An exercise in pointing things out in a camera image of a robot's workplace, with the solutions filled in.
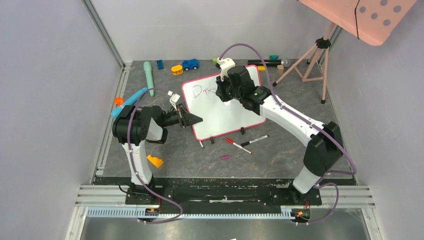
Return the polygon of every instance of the marble-patterned surface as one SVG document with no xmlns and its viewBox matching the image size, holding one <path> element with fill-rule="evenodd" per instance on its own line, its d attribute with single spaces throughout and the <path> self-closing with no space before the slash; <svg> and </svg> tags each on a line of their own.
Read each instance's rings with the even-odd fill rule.
<svg viewBox="0 0 424 240">
<path fill-rule="evenodd" d="M 147 86 L 143 62 L 135 61 L 132 63 L 124 99 Z M 219 73 L 212 60 L 200 60 L 199 62 L 199 69 L 185 71 L 183 74 L 174 76 L 171 73 L 171 67 L 181 64 L 180 60 L 163 61 L 165 68 L 161 70 L 158 70 L 156 61 L 151 61 L 154 86 L 176 92 L 182 96 L 182 83 Z M 247 60 L 236 60 L 235 62 L 247 64 Z M 306 67 L 305 62 L 299 65 L 301 72 L 304 72 Z M 275 68 L 270 68 L 271 82 L 278 79 L 280 75 Z M 321 76 L 321 73 L 315 66 L 310 77 L 319 76 Z M 260 72 L 260 78 L 262 84 L 268 87 L 265 72 Z M 326 104 L 320 103 L 322 81 L 302 82 L 297 73 L 292 71 L 274 90 L 283 101 L 307 116 L 324 123 L 336 121 L 330 98 L 327 96 Z M 158 105 L 166 111 L 171 107 L 169 97 L 160 91 L 155 91 L 154 97 L 146 94 L 141 100 L 141 104 L 145 106 Z M 148 155 L 161 158 L 164 161 L 160 168 L 149 163 L 155 177 L 295 178 L 303 167 L 306 147 L 288 131 L 271 120 L 246 129 L 244 135 L 240 132 L 233 132 L 217 137 L 215 144 L 211 144 L 208 140 L 204 141 L 205 149 L 202 149 L 195 139 L 192 128 L 183 129 L 174 125 L 167 129 L 168 138 L 164 145 L 146 144 Z M 231 138 L 236 143 L 243 143 L 267 134 L 269 134 L 269 138 L 246 147 L 254 152 L 253 155 L 225 141 L 225 138 Z M 231 155 L 231 158 L 221 160 L 223 155 Z M 343 157 L 333 169 L 348 171 L 347 160 Z M 130 175 L 125 151 L 116 138 L 113 138 L 103 176 L 129 177 Z M 331 175 L 329 177 L 347 178 L 343 175 Z"/>
</svg>

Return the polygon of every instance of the black clip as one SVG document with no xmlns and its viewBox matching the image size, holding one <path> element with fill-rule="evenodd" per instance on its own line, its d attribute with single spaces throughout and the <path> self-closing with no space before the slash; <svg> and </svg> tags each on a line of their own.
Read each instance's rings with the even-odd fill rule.
<svg viewBox="0 0 424 240">
<path fill-rule="evenodd" d="M 316 43 L 316 47 L 319 49 L 328 49 L 331 46 L 330 40 L 328 39 L 324 40 L 323 37 L 317 39 L 315 43 Z"/>
</svg>

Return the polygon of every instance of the green microphone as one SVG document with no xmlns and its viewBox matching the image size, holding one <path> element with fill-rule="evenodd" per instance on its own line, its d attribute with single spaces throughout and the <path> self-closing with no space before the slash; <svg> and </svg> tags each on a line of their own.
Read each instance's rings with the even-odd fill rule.
<svg viewBox="0 0 424 240">
<path fill-rule="evenodd" d="M 147 80 L 147 88 L 151 89 L 153 88 L 153 76 L 152 76 L 152 65 L 150 65 L 150 62 L 145 61 L 143 64 L 144 72 L 146 73 L 146 80 Z M 154 90 L 150 90 L 150 96 L 154 96 L 155 92 Z"/>
</svg>

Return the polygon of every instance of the red border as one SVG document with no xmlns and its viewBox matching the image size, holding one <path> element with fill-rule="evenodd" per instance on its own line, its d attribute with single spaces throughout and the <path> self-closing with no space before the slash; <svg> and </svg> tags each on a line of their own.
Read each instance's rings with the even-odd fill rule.
<svg viewBox="0 0 424 240">
<path fill-rule="evenodd" d="M 262 81 L 261 81 L 261 76 L 259 75 L 258 66 L 252 64 L 252 65 L 247 65 L 246 68 L 247 67 L 251 67 L 251 66 L 254 66 L 256 68 L 257 79 L 259 80 L 259 86 L 262 86 Z M 184 82 L 181 85 L 182 96 L 184 97 L 184 102 L 185 102 L 185 105 L 187 106 L 188 112 L 190 112 L 190 109 L 189 109 L 189 105 L 187 104 L 186 95 L 184 94 L 184 90 L 183 90 L 184 84 L 188 84 L 188 83 L 191 83 L 193 81 L 198 81 L 198 80 L 202 80 L 202 79 L 205 79 L 205 78 L 210 78 L 210 77 L 213 77 L 213 76 L 218 76 L 219 74 L 220 73 L 216 73 L 216 74 L 212 74 L 212 75 L 209 75 L 209 76 L 204 76 L 204 77 L 197 78 L 197 79 L 194 79 L 194 80 L 186 81 L 186 82 Z M 267 121 L 267 119 L 265 118 L 265 120 L 263 120 L 263 122 L 260 122 L 260 123 L 257 123 L 257 124 L 253 124 L 253 125 L 247 126 L 247 127 L 245 127 L 245 129 L 248 129 L 248 128 L 251 128 L 251 127 L 254 127 L 254 126 L 261 125 L 261 124 L 265 123 L 266 121 Z M 197 137 L 197 135 L 196 135 L 195 126 L 191 126 L 191 127 L 193 128 L 194 137 L 196 138 L 197 141 L 204 141 L 204 140 L 209 139 L 209 138 L 199 139 Z M 223 136 L 223 135 L 230 134 L 230 133 L 234 133 L 234 132 L 237 132 L 237 131 L 239 131 L 239 129 L 236 129 L 234 131 L 228 131 L 228 132 L 225 132 L 225 133 L 222 133 L 222 134 L 219 134 L 219 135 L 215 135 L 213 137 L 216 138 L 216 137 Z"/>
</svg>

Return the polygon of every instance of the toy car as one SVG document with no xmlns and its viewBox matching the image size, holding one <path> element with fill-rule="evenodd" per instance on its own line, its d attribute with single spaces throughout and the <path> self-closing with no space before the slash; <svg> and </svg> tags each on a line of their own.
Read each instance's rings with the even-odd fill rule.
<svg viewBox="0 0 424 240">
<path fill-rule="evenodd" d="M 190 69 L 198 69 L 199 68 L 199 61 L 197 59 L 184 60 L 184 61 L 182 61 L 182 68 L 185 71 L 188 71 Z"/>
</svg>

